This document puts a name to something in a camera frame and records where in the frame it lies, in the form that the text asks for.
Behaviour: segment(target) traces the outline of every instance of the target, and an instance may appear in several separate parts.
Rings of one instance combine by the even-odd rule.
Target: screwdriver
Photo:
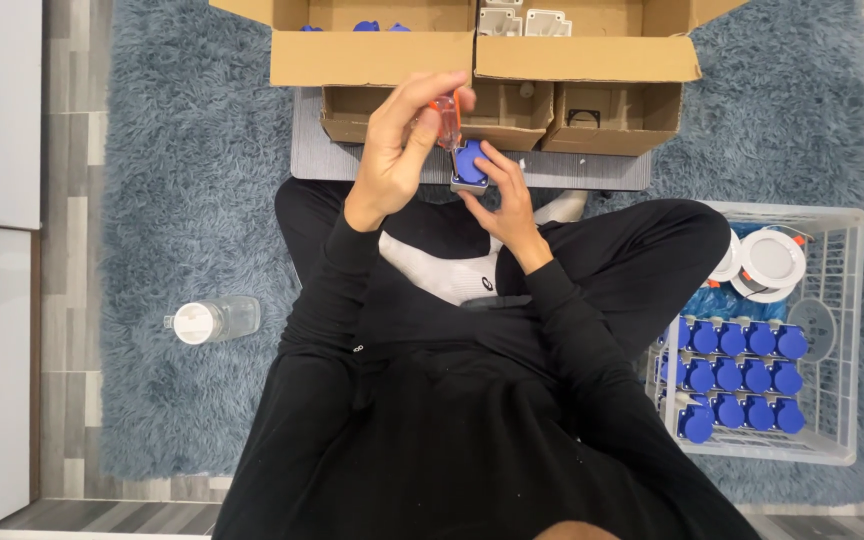
[[[438,127],[438,146],[448,152],[452,158],[452,173],[458,175],[459,168],[455,163],[455,151],[459,148],[459,143],[462,142],[458,90],[454,90],[451,96],[438,96],[429,102],[429,107],[438,111],[441,116],[441,126]]]

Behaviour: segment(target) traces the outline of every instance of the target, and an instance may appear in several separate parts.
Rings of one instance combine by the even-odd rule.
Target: hand
[[[460,110],[471,111],[475,93],[462,86],[468,79],[465,71],[415,73],[368,117],[362,162],[345,199],[345,221],[354,230],[378,229],[385,216],[402,210],[416,194],[423,163],[438,140],[442,123],[428,103],[458,89]]]
[[[488,141],[483,140],[480,148],[488,159],[476,157],[475,166],[498,186],[502,205],[490,212],[469,191],[459,191],[459,196],[479,225],[509,248],[526,275],[531,274],[552,261],[553,256],[548,242],[536,228],[532,197],[522,178],[522,169]]]

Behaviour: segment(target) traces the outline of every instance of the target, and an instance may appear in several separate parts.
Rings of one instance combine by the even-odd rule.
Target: gray mat
[[[297,294],[273,198],[289,169],[291,92],[269,88],[268,29],[206,0],[115,4],[104,196],[102,467],[128,479],[230,473]],[[693,35],[704,78],[655,197],[864,210],[864,15],[857,0],[752,0]],[[424,186],[430,199],[450,198]],[[546,199],[549,193],[538,193]],[[217,294],[262,303],[258,333],[186,347],[162,328]],[[850,467],[697,459],[736,502],[864,500]]]

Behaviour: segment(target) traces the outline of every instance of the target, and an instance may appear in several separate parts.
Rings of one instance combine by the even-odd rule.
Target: person
[[[471,110],[466,80],[395,88],[354,183],[279,188],[302,289],[212,537],[758,538],[634,367],[721,260],[725,218],[657,200],[549,219],[578,217],[566,195],[537,227],[487,142],[498,210],[416,201],[426,104],[458,89]]]

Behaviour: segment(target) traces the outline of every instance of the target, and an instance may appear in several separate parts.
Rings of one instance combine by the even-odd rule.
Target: black pants
[[[275,215],[302,282],[322,251],[351,182],[289,178],[275,196]],[[390,215],[393,238],[441,259],[481,257],[489,234],[462,201],[413,200]],[[575,223],[539,228],[585,299],[606,315],[633,361],[662,333],[721,261],[729,224],[702,202],[667,199]],[[527,295],[522,268],[508,248],[495,272],[499,296]],[[531,304],[465,309],[416,287],[384,258],[368,283],[357,344],[364,356],[389,344],[467,342],[548,376],[541,322]]]

